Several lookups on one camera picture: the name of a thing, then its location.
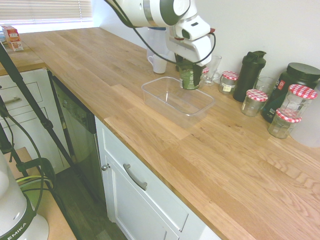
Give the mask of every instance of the white cabinet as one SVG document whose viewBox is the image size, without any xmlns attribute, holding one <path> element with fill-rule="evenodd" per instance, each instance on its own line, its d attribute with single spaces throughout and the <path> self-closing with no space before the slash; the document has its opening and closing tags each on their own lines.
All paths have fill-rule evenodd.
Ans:
<svg viewBox="0 0 320 240">
<path fill-rule="evenodd" d="M 178 236 L 139 194 L 127 174 L 110 160 L 110 170 L 102 173 L 107 189 L 109 217 L 131 240 L 178 240 Z"/>
<path fill-rule="evenodd" d="M 109 219 L 129 240 L 219 240 L 96 118 Z"/>
<path fill-rule="evenodd" d="M 67 149 L 65 135 L 60 122 L 47 70 L 37 69 L 26 71 L 22 72 L 21 75 L 41 110 L 52 122 L 53 130 L 56 135 Z M 3 101 L 7 102 L 6 107 L 9 113 L 30 134 L 38 147 L 41 156 L 47 158 L 51 162 L 55 173 L 59 173 L 69 167 L 66 159 L 60 153 L 47 130 L 42 126 L 28 101 L 8 75 L 0 76 L 0 86 L 2 86 L 0 95 Z M 8 122 L 14 135 L 14 148 L 19 149 L 26 147 L 31 157 L 33 159 L 37 158 L 36 151 L 27 136 L 11 120 L 8 119 Z M 11 142 L 11 133 L 2 118 L 0 118 L 0 123 Z"/>
</svg>

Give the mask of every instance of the red gingham jar lid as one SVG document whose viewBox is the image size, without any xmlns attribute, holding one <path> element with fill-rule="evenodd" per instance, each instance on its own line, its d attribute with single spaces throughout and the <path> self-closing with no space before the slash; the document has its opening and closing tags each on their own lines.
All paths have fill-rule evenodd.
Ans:
<svg viewBox="0 0 320 240">
<path fill-rule="evenodd" d="M 275 111 L 275 113 L 282 119 L 285 120 L 288 123 L 296 124 L 299 123 L 302 120 L 302 117 L 294 118 L 290 117 L 288 115 L 284 115 L 282 112 L 280 112 L 279 108 Z"/>
<path fill-rule="evenodd" d="M 222 73 L 222 76 L 225 78 L 225 79 L 229 79 L 229 80 L 233 80 L 233 81 L 237 81 L 238 80 L 238 77 L 239 75 L 236 74 L 235 72 L 233 71 L 224 71 Z"/>
<path fill-rule="evenodd" d="M 203 74 L 207 74 L 209 72 L 209 68 L 208 67 L 205 67 L 202 71 Z"/>
<path fill-rule="evenodd" d="M 246 95 L 248 96 L 248 98 L 258 102 L 265 102 L 268 100 L 267 94 L 257 89 L 249 89 L 248 91 L 246 91 Z"/>
<path fill-rule="evenodd" d="M 299 84 L 290 85 L 289 91 L 302 99 L 315 99 L 318 96 L 318 93 L 312 88 Z"/>
</svg>

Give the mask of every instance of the black tripod leg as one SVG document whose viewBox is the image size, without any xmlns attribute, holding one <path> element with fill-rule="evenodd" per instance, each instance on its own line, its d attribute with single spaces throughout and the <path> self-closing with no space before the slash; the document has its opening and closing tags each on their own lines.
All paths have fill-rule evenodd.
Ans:
<svg viewBox="0 0 320 240">
<path fill-rule="evenodd" d="M 14 158 L 16 162 L 16 166 L 18 167 L 19 165 L 23 164 L 22 161 L 20 160 L 20 157 L 18 156 L 16 150 L 12 147 L 11 143 L 9 142 L 7 135 L 0 123 L 0 150 L 3 154 L 11 153 L 12 157 Z M 27 171 L 22 172 L 24 177 L 28 177 Z"/>
<path fill-rule="evenodd" d="M 18 71 L 15 64 L 12 62 L 11 58 L 9 57 L 8 53 L 6 52 L 6 49 L 0 45 L 0 63 L 3 65 L 6 72 L 11 77 L 12 81 L 15 82 L 15 84 L 18 86 L 20 91 L 22 92 L 23 96 L 26 98 L 28 103 L 30 104 L 31 108 L 33 109 L 34 113 L 40 120 L 43 127 L 47 130 L 47 132 L 50 134 L 51 138 L 55 142 L 58 149 L 61 151 L 62 155 L 70 165 L 70 167 L 73 169 L 77 177 L 80 179 L 84 187 L 87 189 L 87 191 L 91 194 L 93 199 L 96 201 L 97 197 L 96 194 L 91 190 L 89 185 L 87 184 L 87 181 L 85 181 L 85 176 L 83 172 L 74 164 L 74 162 L 71 160 L 71 157 L 69 156 L 68 152 L 66 151 L 65 147 L 62 145 L 61 141 L 59 140 L 58 136 L 56 135 L 55 131 L 53 130 L 53 124 L 51 121 L 49 121 L 45 114 L 40 109 L 37 101 L 35 100 L 34 96 L 29 91 L 28 87 L 26 86 L 23 77 L 21 76 L 20 72 Z"/>
</svg>

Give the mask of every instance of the window blinds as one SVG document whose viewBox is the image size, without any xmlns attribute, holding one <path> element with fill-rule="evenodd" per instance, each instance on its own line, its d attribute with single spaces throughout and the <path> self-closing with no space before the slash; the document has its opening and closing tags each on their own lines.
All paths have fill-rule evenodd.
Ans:
<svg viewBox="0 0 320 240">
<path fill-rule="evenodd" d="M 91 0 L 0 0 L 0 25 L 89 21 Z"/>
</svg>

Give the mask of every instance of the black lid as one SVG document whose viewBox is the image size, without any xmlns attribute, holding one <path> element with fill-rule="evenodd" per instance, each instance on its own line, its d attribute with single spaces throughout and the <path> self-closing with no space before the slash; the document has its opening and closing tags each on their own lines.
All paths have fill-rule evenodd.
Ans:
<svg viewBox="0 0 320 240">
<path fill-rule="evenodd" d="M 307 81 L 316 81 L 320 79 L 320 69 L 303 63 L 291 62 L 286 71 L 296 79 Z"/>
<path fill-rule="evenodd" d="M 251 68 L 263 69 L 266 65 L 264 55 L 267 54 L 264 51 L 248 52 L 242 60 L 242 64 L 250 65 Z"/>
<path fill-rule="evenodd" d="M 148 27 L 148 29 L 153 29 L 153 30 L 160 30 L 160 31 L 165 31 L 165 27 Z"/>
</svg>

